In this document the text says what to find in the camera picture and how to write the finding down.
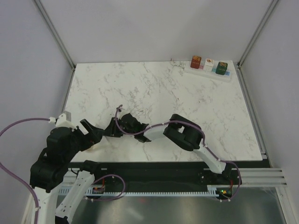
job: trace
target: white tray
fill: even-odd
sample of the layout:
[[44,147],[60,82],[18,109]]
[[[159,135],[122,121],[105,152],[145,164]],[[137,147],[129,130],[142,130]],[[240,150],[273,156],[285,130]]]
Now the white tray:
[[[187,72],[187,73],[191,73],[191,74],[198,75],[198,76],[203,76],[203,77],[206,77],[206,78],[216,79],[216,80],[227,82],[227,83],[230,82],[231,72],[229,70],[226,71],[225,75],[218,75],[218,74],[215,73],[218,62],[219,61],[214,62],[214,67],[213,67],[212,72],[203,71],[203,69],[202,69],[203,64],[202,63],[200,63],[199,69],[191,68],[190,67],[191,62],[186,63],[184,71]],[[222,62],[226,62],[228,64],[232,63],[232,61],[222,61]]]

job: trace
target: white marble surface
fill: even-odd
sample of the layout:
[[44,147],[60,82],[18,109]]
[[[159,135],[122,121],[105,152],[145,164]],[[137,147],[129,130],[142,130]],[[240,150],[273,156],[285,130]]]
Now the white marble surface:
[[[185,62],[78,64],[67,100],[72,122],[87,119],[106,128],[123,104],[142,123],[168,121],[178,113],[197,123],[221,158],[261,160],[232,62],[230,83],[184,73]],[[201,161],[169,139],[139,143],[131,136],[106,138],[73,161]]]

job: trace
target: white wall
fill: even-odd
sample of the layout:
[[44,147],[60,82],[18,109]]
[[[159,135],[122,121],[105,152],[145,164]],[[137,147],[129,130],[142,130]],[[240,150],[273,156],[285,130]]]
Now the white wall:
[[[19,119],[57,116],[71,69],[32,0],[2,0],[0,27],[0,130]],[[34,121],[9,130],[0,138],[2,164],[29,182],[51,128]],[[29,192],[2,170],[0,179],[0,223],[20,223]]]
[[271,0],[41,0],[75,63],[240,59]]
[[283,0],[243,65],[270,159],[299,211],[299,1]]

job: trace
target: purple cable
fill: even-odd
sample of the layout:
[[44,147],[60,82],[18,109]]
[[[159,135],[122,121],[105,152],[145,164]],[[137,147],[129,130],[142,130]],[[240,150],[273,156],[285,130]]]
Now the purple cable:
[[126,189],[126,184],[125,184],[125,181],[123,180],[123,178],[121,176],[118,176],[116,174],[108,174],[108,175],[105,175],[103,177],[101,177],[100,179],[97,179],[96,181],[93,182],[93,184],[95,184],[96,182],[106,178],[106,177],[110,177],[110,176],[116,176],[117,178],[119,178],[123,184],[123,188],[122,188],[122,191],[119,195],[113,197],[113,198],[109,198],[109,199],[90,199],[90,198],[87,198],[88,200],[90,201],[98,201],[98,202],[104,202],[104,201],[112,201],[112,200],[115,200],[115,199],[118,199],[122,196],[122,194],[125,192],[125,189]]
[[209,151],[209,153],[212,154],[212,156],[216,159],[216,160],[219,160],[220,162],[224,162],[224,163],[230,163],[232,165],[234,165],[237,169],[237,172],[238,172],[238,175],[239,175],[239,183],[238,183],[238,187],[237,187],[237,190],[235,191],[235,193],[231,196],[230,199],[223,199],[222,201],[230,201],[231,199],[233,199],[235,197],[235,195],[238,193],[239,191],[239,188],[240,188],[240,185],[241,185],[241,174],[240,174],[240,170],[238,168],[238,166],[232,162],[232,161],[226,161],[226,160],[221,160],[219,159],[218,156],[215,155],[215,153],[212,152],[212,150],[206,145],[205,141],[206,141],[206,135],[205,133],[196,125],[193,125],[193,124],[190,124],[188,122],[184,122],[184,121],[179,121],[179,120],[170,120],[170,121],[167,121],[165,123],[161,123],[161,124],[156,124],[156,125],[152,125],[152,126],[149,126],[147,128],[145,128],[143,131],[140,131],[140,132],[137,132],[137,133],[128,133],[128,132],[125,132],[121,126],[119,125],[118,123],[118,120],[117,120],[117,114],[118,112],[120,111],[120,109],[122,108],[122,105],[119,105],[118,108],[116,109],[116,112],[115,112],[115,124],[116,126],[119,128],[119,130],[124,133],[124,134],[127,134],[127,135],[138,135],[138,134],[142,134],[144,132],[146,132],[147,130],[150,130],[154,127],[159,127],[159,126],[164,126],[164,125],[168,125],[168,124],[171,124],[171,123],[178,123],[178,124],[182,124],[182,125],[186,125],[186,126],[189,126],[189,127],[193,127],[195,128],[197,131],[199,131],[201,134],[202,134],[202,145]]
[[[19,124],[19,123],[22,123],[22,122],[25,122],[25,121],[30,121],[30,120],[45,120],[45,121],[50,121],[50,119],[47,119],[47,118],[29,118],[29,119],[23,119],[23,120],[19,120],[19,121],[16,121],[12,124],[10,124],[9,126],[7,126],[6,128],[4,128],[1,132],[0,132],[0,137],[1,135],[3,135],[4,132],[6,132],[9,128]],[[21,182],[29,191],[30,193],[32,194],[33,196],[33,199],[34,199],[34,203],[36,205],[36,208],[39,208],[39,205],[38,205],[38,198],[36,196],[36,193],[34,192],[34,190],[30,187],[29,184],[27,184],[23,179],[19,178],[16,174],[14,174],[13,172],[11,172],[10,170],[8,170],[5,166],[2,165],[2,163],[0,162],[0,168],[4,170],[4,172],[6,172],[7,174],[9,174],[10,176],[12,176],[14,179],[16,179],[17,181]],[[35,216],[34,216],[34,224],[37,224],[37,220],[38,220],[38,210],[36,210],[36,213],[35,213]]]

